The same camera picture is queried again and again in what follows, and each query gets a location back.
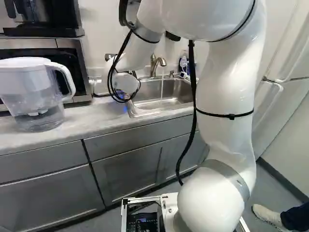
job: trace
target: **person's foot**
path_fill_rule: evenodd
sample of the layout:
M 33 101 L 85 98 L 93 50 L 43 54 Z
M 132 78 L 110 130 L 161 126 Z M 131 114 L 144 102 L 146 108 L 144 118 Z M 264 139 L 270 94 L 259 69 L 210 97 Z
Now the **person's foot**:
M 254 204 L 252 206 L 252 211 L 254 214 L 262 221 L 265 221 L 274 227 L 276 227 L 281 232 L 290 232 L 285 228 L 281 222 L 280 213 L 273 212 L 262 205 Z

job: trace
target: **gray cabinet door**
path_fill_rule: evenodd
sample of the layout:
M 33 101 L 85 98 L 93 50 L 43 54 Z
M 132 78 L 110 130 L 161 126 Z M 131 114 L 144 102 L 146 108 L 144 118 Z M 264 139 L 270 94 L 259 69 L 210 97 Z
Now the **gray cabinet door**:
M 176 176 L 175 169 L 176 163 L 180 155 L 182 154 L 187 142 L 189 140 L 189 134 L 173 138 L 167 144 L 167 152 L 161 160 L 159 166 L 159 181 L 165 182 Z M 196 131 L 192 145 L 184 156 L 180 173 L 191 171 L 200 164 L 208 154 L 208 146 L 202 140 L 198 131 Z
M 103 208 L 88 165 L 0 185 L 0 226 L 37 230 Z
M 156 184 L 157 169 L 165 143 L 93 162 L 98 184 L 107 205 Z

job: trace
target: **gray countertop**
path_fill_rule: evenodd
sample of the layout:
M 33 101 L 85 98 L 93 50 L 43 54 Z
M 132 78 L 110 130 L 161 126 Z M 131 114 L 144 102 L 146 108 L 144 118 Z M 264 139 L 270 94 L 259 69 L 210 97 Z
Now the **gray countertop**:
M 22 132 L 13 117 L 0 117 L 0 155 L 72 142 L 190 115 L 193 107 L 130 118 L 126 106 L 111 97 L 93 99 L 89 105 L 65 109 L 65 121 L 45 132 Z

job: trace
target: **water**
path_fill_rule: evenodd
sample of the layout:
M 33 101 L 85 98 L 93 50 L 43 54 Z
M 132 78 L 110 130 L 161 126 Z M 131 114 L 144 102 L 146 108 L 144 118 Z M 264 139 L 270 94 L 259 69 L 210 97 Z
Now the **water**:
M 161 101 L 162 101 L 162 96 L 163 96 L 163 79 L 164 79 L 164 72 L 162 73 L 162 79 L 161 79 L 161 97 L 160 97 Z
M 48 131 L 59 126 L 64 120 L 63 104 L 49 109 L 41 109 L 38 113 L 14 117 L 18 126 L 24 131 Z

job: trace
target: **pitcher handle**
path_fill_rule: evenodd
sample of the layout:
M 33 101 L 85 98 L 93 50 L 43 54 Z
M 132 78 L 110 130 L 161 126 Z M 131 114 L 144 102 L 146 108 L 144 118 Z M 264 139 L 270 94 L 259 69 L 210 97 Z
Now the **pitcher handle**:
M 55 62 L 48 62 L 45 64 L 45 66 L 50 67 L 51 69 L 60 71 L 65 76 L 65 80 L 66 80 L 66 84 L 69 89 L 69 93 L 62 97 L 62 101 L 67 101 L 67 100 L 72 99 L 72 97 L 74 96 L 76 92 L 76 88 L 75 88 L 75 84 L 72 79 L 72 75 L 70 71 L 68 70 L 68 68 L 62 64 L 58 64 Z

